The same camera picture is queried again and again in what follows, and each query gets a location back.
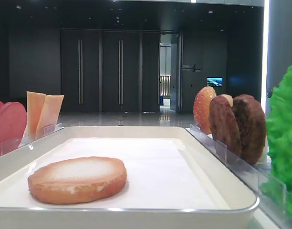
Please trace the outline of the sesame top bun slice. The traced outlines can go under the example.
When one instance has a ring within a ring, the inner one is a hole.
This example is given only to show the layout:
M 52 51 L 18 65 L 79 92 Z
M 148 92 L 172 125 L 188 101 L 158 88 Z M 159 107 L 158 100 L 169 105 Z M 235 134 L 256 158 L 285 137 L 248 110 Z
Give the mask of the sesame top bun slice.
M 196 95 L 193 104 L 193 116 L 196 125 L 205 134 L 211 134 L 209 123 L 209 104 L 216 97 L 216 92 L 213 87 L 206 86 L 202 88 Z

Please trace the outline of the orange cheese slice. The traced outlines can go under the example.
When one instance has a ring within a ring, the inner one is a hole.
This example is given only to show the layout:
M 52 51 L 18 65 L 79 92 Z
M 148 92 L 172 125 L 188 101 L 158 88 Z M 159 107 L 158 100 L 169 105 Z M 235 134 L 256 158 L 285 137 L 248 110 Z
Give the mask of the orange cheese slice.
M 44 105 L 36 129 L 35 140 L 42 138 L 44 135 L 44 128 L 46 126 L 57 124 L 63 98 L 64 95 L 47 95 L 45 97 Z
M 46 94 L 27 91 L 27 135 L 36 133 Z

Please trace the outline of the clear acrylic rack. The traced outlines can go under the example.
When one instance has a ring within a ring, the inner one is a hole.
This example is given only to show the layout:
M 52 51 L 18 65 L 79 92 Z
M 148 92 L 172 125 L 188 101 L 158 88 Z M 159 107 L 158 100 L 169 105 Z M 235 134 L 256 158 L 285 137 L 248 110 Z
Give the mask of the clear acrylic rack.
M 223 143 L 204 134 L 199 127 L 191 124 L 188 131 L 260 197 L 259 208 L 248 224 L 249 229 L 292 229 L 292 193 L 272 174 L 270 164 L 251 166 Z
M 31 134 L 31 135 L 24 134 L 23 137 L 21 138 L 11 139 L 4 143 L 1 143 L 0 156 L 5 155 L 11 151 L 14 151 L 22 146 L 31 144 L 35 140 L 41 139 L 47 135 L 50 135 L 56 131 L 59 131 L 62 128 L 63 128 L 62 123 L 48 125 L 48 126 L 45 126 L 41 131 L 37 133 Z

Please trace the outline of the bottom bun slice in tray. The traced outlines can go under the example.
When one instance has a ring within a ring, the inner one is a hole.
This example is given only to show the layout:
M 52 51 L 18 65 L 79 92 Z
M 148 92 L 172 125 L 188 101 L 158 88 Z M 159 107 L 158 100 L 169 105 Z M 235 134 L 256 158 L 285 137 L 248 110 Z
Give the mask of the bottom bun slice in tray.
M 47 204 L 77 204 L 119 193 L 127 181 L 124 163 L 110 157 L 80 157 L 54 162 L 28 177 L 29 192 Z

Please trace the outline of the outer orange cheese slice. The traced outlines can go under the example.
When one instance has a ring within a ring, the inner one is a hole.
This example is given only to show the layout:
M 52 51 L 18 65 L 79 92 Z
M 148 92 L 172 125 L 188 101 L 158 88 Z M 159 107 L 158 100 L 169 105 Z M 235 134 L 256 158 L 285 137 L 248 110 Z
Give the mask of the outer orange cheese slice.
M 36 133 L 46 94 L 27 91 L 27 135 Z

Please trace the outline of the outer brown meat patty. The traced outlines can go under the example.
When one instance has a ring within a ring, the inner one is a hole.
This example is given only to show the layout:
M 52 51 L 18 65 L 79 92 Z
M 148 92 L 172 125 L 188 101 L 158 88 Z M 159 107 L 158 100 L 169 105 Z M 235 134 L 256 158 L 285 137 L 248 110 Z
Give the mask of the outer brown meat patty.
M 256 164 L 262 156 L 267 135 L 265 113 L 253 96 L 242 94 L 233 99 L 232 108 L 241 139 L 241 158 Z

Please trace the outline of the plain bun slice right rack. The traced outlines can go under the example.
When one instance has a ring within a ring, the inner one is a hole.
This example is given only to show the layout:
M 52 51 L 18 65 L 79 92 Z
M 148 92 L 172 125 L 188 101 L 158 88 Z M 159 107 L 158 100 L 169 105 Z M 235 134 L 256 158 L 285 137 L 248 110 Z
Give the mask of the plain bun slice right rack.
M 231 95 L 228 95 L 228 94 L 222 94 L 222 96 L 224 96 L 227 101 L 229 102 L 230 106 L 232 107 L 233 106 L 233 98 Z

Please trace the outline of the white rectangular metal tray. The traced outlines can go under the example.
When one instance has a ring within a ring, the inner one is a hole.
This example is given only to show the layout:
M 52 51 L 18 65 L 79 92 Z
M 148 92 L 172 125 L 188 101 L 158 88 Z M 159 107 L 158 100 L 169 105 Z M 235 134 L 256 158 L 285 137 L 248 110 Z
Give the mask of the white rectangular metal tray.
M 117 195 L 48 205 L 28 177 L 53 162 L 106 156 L 123 161 Z M 244 229 L 258 195 L 180 127 L 66 127 L 0 157 L 0 229 Z

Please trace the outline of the clear acrylic right rack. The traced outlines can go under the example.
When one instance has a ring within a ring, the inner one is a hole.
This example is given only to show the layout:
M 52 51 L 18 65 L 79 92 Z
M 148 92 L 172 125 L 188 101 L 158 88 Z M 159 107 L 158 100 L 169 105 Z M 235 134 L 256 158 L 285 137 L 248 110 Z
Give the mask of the clear acrylic right rack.
M 204 134 L 199 127 L 191 124 L 188 131 L 260 197 L 259 208 L 248 224 L 249 229 L 292 229 L 292 193 L 272 174 L 270 164 L 251 166 L 223 143 Z

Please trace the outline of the clear acrylic left rack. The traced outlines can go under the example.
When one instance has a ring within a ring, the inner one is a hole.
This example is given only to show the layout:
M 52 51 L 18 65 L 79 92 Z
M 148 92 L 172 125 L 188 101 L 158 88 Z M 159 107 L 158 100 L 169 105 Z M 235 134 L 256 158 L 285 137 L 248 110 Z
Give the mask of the clear acrylic left rack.
M 41 131 L 37 133 L 31 134 L 31 135 L 24 134 L 23 137 L 21 138 L 11 139 L 4 143 L 1 143 L 0 156 L 5 155 L 11 151 L 14 151 L 22 146 L 31 144 L 35 140 L 41 139 L 47 135 L 50 135 L 56 131 L 59 131 L 62 128 L 63 128 L 62 123 L 48 125 L 48 126 L 45 126 Z

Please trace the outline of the inner brown meat patty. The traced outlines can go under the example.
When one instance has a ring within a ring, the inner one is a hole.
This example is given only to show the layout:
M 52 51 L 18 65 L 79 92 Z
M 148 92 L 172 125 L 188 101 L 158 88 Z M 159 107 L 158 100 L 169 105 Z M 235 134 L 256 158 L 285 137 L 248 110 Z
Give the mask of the inner brown meat patty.
M 241 155 L 241 140 L 239 127 L 227 99 L 218 95 L 209 105 L 210 130 L 214 140 L 219 140 L 236 156 Z

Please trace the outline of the brown meat patty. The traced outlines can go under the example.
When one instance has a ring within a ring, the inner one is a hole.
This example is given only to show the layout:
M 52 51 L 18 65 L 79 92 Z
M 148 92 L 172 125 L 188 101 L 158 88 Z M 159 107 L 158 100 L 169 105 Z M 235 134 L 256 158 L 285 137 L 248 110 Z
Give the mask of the brown meat patty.
M 267 135 L 265 113 L 253 96 L 242 94 L 233 99 L 232 108 L 241 139 L 241 158 L 256 164 L 262 156 Z
M 214 140 L 219 140 L 236 156 L 241 155 L 241 140 L 239 127 L 227 99 L 218 95 L 209 105 L 210 130 Z

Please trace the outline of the dark double doors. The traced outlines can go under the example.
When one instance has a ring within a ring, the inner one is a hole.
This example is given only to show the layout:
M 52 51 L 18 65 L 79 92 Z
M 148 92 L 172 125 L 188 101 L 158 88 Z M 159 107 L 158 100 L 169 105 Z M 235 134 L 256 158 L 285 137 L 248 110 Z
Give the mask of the dark double doors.
M 65 112 L 157 112 L 160 33 L 61 30 Z

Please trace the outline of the green lettuce leaf in rack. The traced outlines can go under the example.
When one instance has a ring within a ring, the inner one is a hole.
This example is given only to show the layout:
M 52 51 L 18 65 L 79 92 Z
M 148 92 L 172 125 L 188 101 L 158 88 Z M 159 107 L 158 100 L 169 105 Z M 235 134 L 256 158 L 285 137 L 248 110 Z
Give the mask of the green lettuce leaf in rack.
M 270 107 L 266 128 L 273 178 L 261 191 L 292 221 L 292 65 L 273 88 Z

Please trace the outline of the small wall screen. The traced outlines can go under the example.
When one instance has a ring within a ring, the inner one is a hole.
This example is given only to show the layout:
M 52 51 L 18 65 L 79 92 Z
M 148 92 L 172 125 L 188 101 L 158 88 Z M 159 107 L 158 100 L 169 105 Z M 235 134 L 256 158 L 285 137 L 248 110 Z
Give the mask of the small wall screen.
M 207 77 L 207 86 L 222 87 L 222 78 Z

